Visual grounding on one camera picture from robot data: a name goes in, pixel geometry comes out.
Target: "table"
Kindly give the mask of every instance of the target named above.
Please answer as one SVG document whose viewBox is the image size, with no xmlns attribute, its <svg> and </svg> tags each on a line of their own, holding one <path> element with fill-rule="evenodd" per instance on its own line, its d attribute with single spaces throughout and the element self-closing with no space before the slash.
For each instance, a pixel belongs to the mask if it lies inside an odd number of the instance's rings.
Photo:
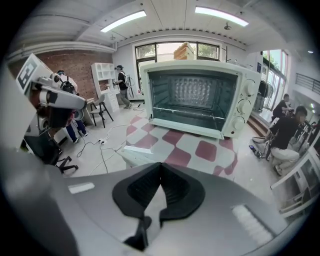
<svg viewBox="0 0 320 256">
<path fill-rule="evenodd" d="M 86 107 L 83 109 L 83 121 L 85 121 L 88 125 L 93 126 L 94 122 L 92 121 L 89 112 L 91 111 L 90 109 L 90 104 L 95 101 L 95 98 L 88 98 L 86 100 Z"/>
<path fill-rule="evenodd" d="M 117 153 L 131 167 L 165 162 L 234 180 L 238 140 L 217 139 L 149 123 L 136 115 L 126 130 L 126 146 Z"/>
</svg>

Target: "blue pants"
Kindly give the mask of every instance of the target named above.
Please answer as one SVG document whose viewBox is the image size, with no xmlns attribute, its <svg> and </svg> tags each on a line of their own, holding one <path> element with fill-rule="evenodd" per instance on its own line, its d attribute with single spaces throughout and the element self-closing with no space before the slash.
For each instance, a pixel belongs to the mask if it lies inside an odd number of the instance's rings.
<svg viewBox="0 0 320 256">
<path fill-rule="evenodd" d="M 87 131 L 86 131 L 86 127 L 85 127 L 84 123 L 81 120 L 80 121 L 76 121 L 76 123 L 78 125 L 78 130 L 80 130 L 83 134 L 86 134 Z M 74 142 L 77 139 L 77 137 L 76 137 L 75 131 L 74 131 L 71 123 L 68 126 L 66 126 L 65 128 L 66 128 L 70 138 Z"/>
</svg>

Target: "ceiling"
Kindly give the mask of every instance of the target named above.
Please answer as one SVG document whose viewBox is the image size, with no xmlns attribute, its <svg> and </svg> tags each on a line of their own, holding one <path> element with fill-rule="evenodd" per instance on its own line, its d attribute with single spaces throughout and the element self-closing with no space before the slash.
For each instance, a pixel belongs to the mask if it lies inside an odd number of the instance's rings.
<svg viewBox="0 0 320 256">
<path fill-rule="evenodd" d="M 224 19 L 195 13 L 196 6 L 225 11 L 249 25 L 241 27 L 229 22 L 232 29 L 225 30 Z M 107 33 L 100 32 L 112 22 L 140 10 L 146 12 L 146 17 Z M 214 33 L 246 46 L 283 41 L 301 47 L 304 37 L 297 26 L 297 21 L 273 0 L 47 0 L 30 14 L 9 52 L 65 41 L 110 46 L 139 35 L 172 30 Z M 264 46 L 261 50 L 270 49 Z"/>
</svg>

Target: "black chair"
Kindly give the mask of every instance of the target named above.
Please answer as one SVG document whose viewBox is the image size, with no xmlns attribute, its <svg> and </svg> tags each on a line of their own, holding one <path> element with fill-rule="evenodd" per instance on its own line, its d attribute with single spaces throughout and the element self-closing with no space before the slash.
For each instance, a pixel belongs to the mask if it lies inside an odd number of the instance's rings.
<svg viewBox="0 0 320 256">
<path fill-rule="evenodd" d="M 95 120 L 95 114 L 99 114 L 99 116 L 100 116 L 101 119 L 102 119 L 103 128 L 106 128 L 105 119 L 104 119 L 104 116 L 103 116 L 103 112 L 104 112 L 104 111 L 106 111 L 106 112 L 108 113 L 108 115 L 109 115 L 109 117 L 111 118 L 112 122 L 114 121 L 114 120 L 112 119 L 109 111 L 108 111 L 107 108 L 106 108 L 106 105 L 105 105 L 105 95 L 104 95 L 104 94 L 102 94 L 97 101 L 91 103 L 90 108 L 91 108 L 90 114 L 91 114 L 92 117 L 93 117 L 93 122 L 94 122 L 94 125 L 95 125 L 95 126 L 97 126 L 96 120 Z"/>
<path fill-rule="evenodd" d="M 66 170 L 75 168 L 76 170 L 79 168 L 77 165 L 69 165 L 65 166 L 68 161 L 71 161 L 71 157 L 67 156 L 59 160 L 60 153 L 62 150 L 60 149 L 58 143 L 50 137 L 47 132 L 44 132 L 38 137 L 33 136 L 25 136 L 25 142 L 32 149 L 33 153 L 39 157 L 45 165 L 52 165 L 59 168 L 60 172 L 63 174 Z"/>
</svg>

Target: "oven knob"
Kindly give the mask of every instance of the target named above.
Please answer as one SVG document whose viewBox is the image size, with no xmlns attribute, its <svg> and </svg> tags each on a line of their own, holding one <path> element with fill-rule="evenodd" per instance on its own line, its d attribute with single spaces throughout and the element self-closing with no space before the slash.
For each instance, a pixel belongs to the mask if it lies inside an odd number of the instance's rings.
<svg viewBox="0 0 320 256">
<path fill-rule="evenodd" d="M 238 130 L 244 126 L 245 120 L 242 117 L 238 116 L 232 120 L 232 124 L 233 124 L 234 129 Z"/>
<path fill-rule="evenodd" d="M 251 104 L 250 104 L 249 100 L 246 100 L 246 99 L 241 100 L 237 106 L 237 109 L 243 115 L 250 113 L 251 112 Z"/>
<path fill-rule="evenodd" d="M 253 95 L 255 93 L 255 83 L 252 80 L 247 80 L 244 82 L 244 92 L 248 95 Z"/>
</svg>

